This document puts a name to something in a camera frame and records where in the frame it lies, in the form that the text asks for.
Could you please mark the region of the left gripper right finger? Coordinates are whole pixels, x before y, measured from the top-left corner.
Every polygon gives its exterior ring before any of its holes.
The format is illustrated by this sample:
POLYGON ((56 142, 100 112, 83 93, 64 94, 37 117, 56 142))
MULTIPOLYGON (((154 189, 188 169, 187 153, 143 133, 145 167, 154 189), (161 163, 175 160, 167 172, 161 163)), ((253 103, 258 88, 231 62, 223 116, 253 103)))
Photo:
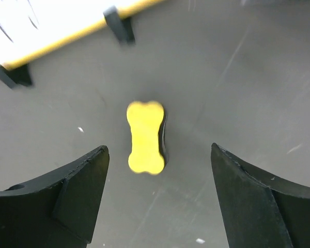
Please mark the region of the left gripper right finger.
POLYGON ((211 167, 229 247, 310 247, 310 187, 247 163, 216 143, 211 167))

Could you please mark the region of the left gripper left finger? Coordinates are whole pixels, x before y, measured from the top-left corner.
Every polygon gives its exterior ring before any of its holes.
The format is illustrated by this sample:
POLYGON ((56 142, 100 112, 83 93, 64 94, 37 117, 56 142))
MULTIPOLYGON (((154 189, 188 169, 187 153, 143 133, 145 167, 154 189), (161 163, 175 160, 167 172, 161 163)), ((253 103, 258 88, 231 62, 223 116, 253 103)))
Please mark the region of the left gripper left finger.
POLYGON ((42 176, 0 191, 0 247, 87 247, 109 167, 99 146, 42 176))

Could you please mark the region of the yellow bone-shaped eraser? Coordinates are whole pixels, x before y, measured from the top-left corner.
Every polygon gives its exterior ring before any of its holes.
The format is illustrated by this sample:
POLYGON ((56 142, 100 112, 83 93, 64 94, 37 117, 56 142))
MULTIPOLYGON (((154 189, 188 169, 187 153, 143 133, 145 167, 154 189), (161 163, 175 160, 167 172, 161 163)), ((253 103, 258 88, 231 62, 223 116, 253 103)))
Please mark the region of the yellow bone-shaped eraser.
POLYGON ((127 107, 131 131, 130 169, 137 173, 158 175, 165 168, 165 109, 157 101, 134 101, 127 107))

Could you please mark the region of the yellow-framed whiteboard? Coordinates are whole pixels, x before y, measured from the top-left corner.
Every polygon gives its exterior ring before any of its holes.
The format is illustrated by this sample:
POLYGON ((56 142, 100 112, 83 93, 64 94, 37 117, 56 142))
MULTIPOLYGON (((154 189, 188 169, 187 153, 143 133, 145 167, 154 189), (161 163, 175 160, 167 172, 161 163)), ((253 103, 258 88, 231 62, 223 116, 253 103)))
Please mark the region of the yellow-framed whiteboard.
POLYGON ((0 65, 14 69, 158 1, 0 1, 0 65))

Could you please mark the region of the black whiteboard clip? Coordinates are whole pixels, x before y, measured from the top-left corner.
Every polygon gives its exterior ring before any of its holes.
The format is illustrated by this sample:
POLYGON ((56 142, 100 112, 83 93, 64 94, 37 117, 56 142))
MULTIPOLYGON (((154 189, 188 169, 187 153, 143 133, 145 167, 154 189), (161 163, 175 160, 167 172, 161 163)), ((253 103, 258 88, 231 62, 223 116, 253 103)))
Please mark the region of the black whiteboard clip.
POLYGON ((115 6, 103 12, 105 22, 119 43, 132 44, 135 37, 131 17, 121 18, 115 6))
POLYGON ((0 80, 13 89, 18 85, 29 87, 33 85, 33 80, 29 72, 28 64, 8 70, 0 65, 0 80))

